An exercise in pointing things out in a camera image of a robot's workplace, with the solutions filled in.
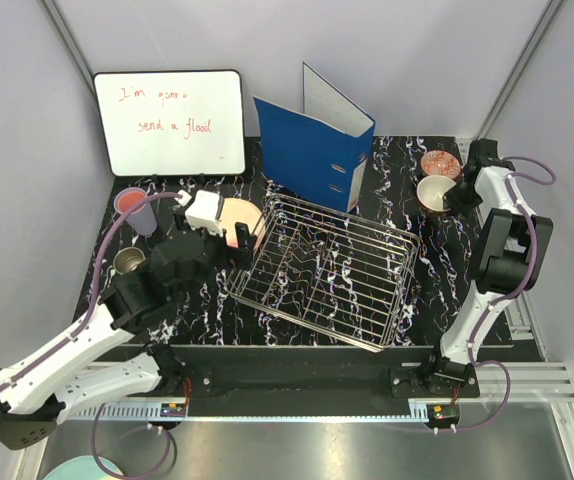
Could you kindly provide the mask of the red bowl white inside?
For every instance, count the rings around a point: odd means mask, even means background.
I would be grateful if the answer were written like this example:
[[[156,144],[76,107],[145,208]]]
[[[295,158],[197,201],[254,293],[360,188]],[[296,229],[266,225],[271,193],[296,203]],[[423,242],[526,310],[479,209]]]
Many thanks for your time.
[[[445,176],[425,176],[416,187],[416,196],[426,210],[439,214],[447,213],[450,207],[444,200],[444,196],[455,185],[456,182],[453,179]]]

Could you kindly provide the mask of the red blue patterned bowl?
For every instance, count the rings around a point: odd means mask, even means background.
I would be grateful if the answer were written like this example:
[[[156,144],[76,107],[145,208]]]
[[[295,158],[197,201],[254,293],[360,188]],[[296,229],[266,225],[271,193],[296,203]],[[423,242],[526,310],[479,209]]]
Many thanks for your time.
[[[421,169],[427,176],[443,176],[457,180],[462,173],[458,158],[444,150],[432,150],[421,158]]]

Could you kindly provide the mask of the pink beige plate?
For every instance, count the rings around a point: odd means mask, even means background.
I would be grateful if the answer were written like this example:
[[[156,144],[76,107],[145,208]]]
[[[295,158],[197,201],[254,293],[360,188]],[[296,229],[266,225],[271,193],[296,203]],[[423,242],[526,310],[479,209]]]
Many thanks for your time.
[[[245,224],[249,233],[256,236],[255,250],[261,245],[266,233],[265,219],[261,210],[254,203],[240,198],[224,199],[220,221],[228,247],[238,247],[236,223]]]

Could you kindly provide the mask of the lavender cup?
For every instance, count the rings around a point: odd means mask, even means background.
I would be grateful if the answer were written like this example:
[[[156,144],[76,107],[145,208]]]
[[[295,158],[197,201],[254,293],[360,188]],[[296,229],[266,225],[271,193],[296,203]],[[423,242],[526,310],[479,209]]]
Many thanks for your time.
[[[131,189],[138,189],[138,190],[144,191],[146,193],[145,190],[138,188],[138,187],[130,187],[130,188],[123,189],[122,191],[131,190]],[[131,228],[138,235],[141,235],[141,236],[150,236],[158,228],[158,224],[157,224],[157,220],[156,220],[153,208],[149,202],[146,202],[143,205],[141,205],[138,209],[135,209],[130,214],[130,216],[126,219],[126,222],[131,226]]]

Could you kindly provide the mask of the beige brown cup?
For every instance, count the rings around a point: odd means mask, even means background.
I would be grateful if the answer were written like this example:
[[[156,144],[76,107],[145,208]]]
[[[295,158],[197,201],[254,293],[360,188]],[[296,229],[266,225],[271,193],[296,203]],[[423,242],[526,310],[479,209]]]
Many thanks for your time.
[[[112,266],[117,275],[134,271],[146,259],[145,253],[137,247],[126,247],[119,250],[113,258]]]

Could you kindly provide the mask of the wire dish rack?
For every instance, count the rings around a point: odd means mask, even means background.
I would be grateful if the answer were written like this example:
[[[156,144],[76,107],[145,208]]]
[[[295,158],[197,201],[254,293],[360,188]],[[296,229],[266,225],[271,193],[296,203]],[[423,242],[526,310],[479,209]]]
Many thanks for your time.
[[[284,194],[267,198],[253,232],[261,241],[250,267],[229,277],[232,298],[371,352],[392,346],[415,234]]]

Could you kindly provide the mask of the pink cup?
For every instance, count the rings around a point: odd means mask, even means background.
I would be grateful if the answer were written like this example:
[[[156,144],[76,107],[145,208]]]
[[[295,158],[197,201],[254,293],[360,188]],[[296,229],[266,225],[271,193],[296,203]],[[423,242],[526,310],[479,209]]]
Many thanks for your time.
[[[147,197],[144,191],[138,189],[124,190],[114,199],[114,207],[117,212],[124,214],[134,205]]]

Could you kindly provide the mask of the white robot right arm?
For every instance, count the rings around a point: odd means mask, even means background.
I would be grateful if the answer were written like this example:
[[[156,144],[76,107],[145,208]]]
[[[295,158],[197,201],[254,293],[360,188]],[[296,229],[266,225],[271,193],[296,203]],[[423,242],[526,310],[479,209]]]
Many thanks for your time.
[[[538,279],[553,221],[528,205],[518,188],[519,178],[541,186],[556,182],[556,174],[543,162],[525,156],[501,157],[497,141],[477,139],[470,144],[463,179],[444,195],[455,213],[480,206],[488,213],[470,258],[466,299],[420,374],[430,395],[443,396],[467,384],[497,318]]]

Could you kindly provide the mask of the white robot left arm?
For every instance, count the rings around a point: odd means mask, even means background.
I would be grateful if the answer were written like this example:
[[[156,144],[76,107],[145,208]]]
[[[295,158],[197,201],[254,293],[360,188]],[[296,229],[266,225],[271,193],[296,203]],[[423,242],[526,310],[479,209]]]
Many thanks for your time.
[[[183,372],[168,347],[155,347],[116,367],[87,372],[99,356],[175,313],[181,299],[228,264],[246,269],[256,234],[238,222],[237,244],[206,229],[181,229],[132,270],[114,277],[88,312],[17,364],[0,369],[0,443],[28,448],[96,404],[156,391],[175,394]]]

